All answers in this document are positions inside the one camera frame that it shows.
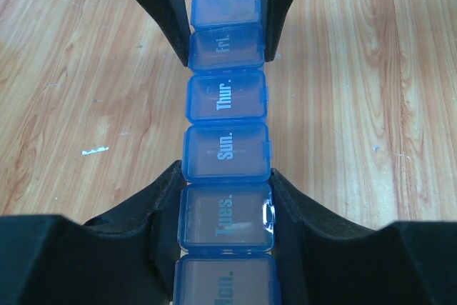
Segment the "blue weekly pill organizer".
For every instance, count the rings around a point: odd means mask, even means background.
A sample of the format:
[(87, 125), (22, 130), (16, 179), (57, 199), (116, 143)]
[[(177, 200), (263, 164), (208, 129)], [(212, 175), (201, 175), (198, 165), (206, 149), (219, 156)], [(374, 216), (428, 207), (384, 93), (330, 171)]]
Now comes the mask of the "blue weekly pill organizer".
[(279, 304), (261, 0), (192, 0), (175, 304)]

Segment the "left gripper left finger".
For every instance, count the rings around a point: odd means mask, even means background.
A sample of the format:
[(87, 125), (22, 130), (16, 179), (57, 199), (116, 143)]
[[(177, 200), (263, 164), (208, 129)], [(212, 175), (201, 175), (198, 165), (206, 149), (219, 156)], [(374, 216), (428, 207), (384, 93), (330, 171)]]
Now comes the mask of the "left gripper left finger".
[(1, 218), (3, 304), (168, 304), (181, 162), (84, 224), (60, 214)]

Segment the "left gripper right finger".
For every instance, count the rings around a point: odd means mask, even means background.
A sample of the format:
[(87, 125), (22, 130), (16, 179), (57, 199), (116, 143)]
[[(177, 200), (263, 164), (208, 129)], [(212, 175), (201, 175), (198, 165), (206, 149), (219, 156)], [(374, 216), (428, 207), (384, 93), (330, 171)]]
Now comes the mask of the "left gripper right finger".
[(372, 230), (327, 209), (279, 171), (269, 179), (283, 304), (454, 304), (456, 224)]

